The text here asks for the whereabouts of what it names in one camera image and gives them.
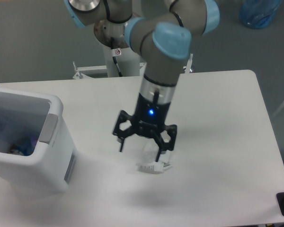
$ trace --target robotic arm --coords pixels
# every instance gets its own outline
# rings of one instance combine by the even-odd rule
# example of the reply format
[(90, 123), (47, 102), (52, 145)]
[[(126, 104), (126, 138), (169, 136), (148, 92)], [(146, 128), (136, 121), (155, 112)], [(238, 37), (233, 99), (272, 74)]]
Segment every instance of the robotic arm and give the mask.
[[(77, 26), (105, 20), (107, 40), (106, 43), (101, 41), (102, 44), (114, 48), (110, 41), (119, 44), (125, 39), (125, 46), (147, 61), (135, 112), (131, 116), (122, 110), (113, 134), (121, 143), (120, 152), (125, 139), (133, 134), (154, 139), (159, 146), (156, 162), (160, 154), (175, 146), (177, 126), (165, 125), (165, 119), (188, 58), (191, 36), (215, 29), (220, 20), (213, 0), (164, 1), (169, 13), (146, 20), (132, 17), (132, 0), (64, 0)], [(131, 126), (121, 130), (120, 124), (126, 121), (130, 121)], [(169, 141), (162, 138), (163, 131), (170, 136)]]
[[(133, 51), (147, 61), (134, 115), (122, 110), (113, 134), (121, 143), (133, 135), (154, 139), (159, 146), (158, 162), (166, 150), (173, 150), (176, 125), (165, 125), (179, 75), (188, 58), (191, 35), (202, 35), (219, 24), (220, 14), (213, 0), (167, 0), (169, 13), (152, 19), (133, 19), (125, 29), (125, 40)], [(126, 130), (120, 124), (130, 121)], [(165, 142), (161, 133), (170, 140)]]

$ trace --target white label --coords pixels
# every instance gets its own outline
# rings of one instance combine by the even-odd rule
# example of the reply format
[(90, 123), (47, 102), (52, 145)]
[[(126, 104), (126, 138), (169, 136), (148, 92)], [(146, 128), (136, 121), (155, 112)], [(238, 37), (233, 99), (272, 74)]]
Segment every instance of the white label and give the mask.
[(121, 53), (121, 49), (120, 48), (112, 49), (112, 56), (113, 57), (120, 56), (121, 54), (122, 53)]
[(138, 163), (139, 171), (153, 172), (153, 173), (163, 173), (164, 164), (162, 162), (152, 162), (152, 163)]

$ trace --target white plastic bin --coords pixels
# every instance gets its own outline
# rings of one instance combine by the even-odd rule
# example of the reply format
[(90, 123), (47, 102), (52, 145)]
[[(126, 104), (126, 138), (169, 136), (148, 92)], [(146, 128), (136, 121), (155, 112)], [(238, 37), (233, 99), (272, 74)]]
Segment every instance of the white plastic bin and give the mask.
[[(64, 192), (77, 150), (62, 117), (63, 104), (52, 95), (0, 87), (0, 177), (12, 184)], [(15, 143), (32, 141), (24, 156)]]

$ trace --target white table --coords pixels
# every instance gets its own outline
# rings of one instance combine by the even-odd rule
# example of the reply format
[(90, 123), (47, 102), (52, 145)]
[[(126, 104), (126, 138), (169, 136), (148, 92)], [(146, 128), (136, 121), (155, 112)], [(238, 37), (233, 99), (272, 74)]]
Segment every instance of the white table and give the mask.
[(173, 168), (136, 172), (147, 139), (124, 153), (111, 134), (132, 114), (141, 78), (1, 84), (57, 95), (80, 152), (65, 194), (20, 196), (0, 179), (0, 226), (226, 227), (284, 222), (284, 166), (251, 71), (181, 75), (166, 124), (178, 125)]

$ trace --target light blue joint cap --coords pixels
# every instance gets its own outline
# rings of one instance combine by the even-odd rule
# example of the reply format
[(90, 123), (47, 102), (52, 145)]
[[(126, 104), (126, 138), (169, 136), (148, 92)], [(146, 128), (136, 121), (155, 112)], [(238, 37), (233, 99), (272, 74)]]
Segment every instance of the light blue joint cap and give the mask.
[(207, 8), (207, 19), (204, 33), (214, 30), (220, 22), (220, 12), (217, 3), (214, 0), (205, 0)]
[(74, 13), (74, 11), (72, 11), (72, 8), (71, 6), (69, 5), (68, 3), (68, 0), (64, 0), (64, 4), (68, 10), (68, 12), (70, 13), (71, 15), (71, 18), (72, 20), (74, 21), (75, 25), (78, 27), (78, 28), (83, 28), (83, 27), (86, 27), (84, 24), (82, 24), (82, 22), (78, 19), (77, 15)]
[(152, 39), (156, 47), (168, 57), (175, 60), (188, 57), (191, 34), (186, 28), (160, 22), (152, 33)]
[(131, 47), (130, 39), (131, 39), (131, 33), (133, 27), (140, 21), (145, 20), (143, 17), (135, 17), (128, 21), (128, 24), (126, 25), (125, 31), (124, 31), (124, 39), (126, 44)]

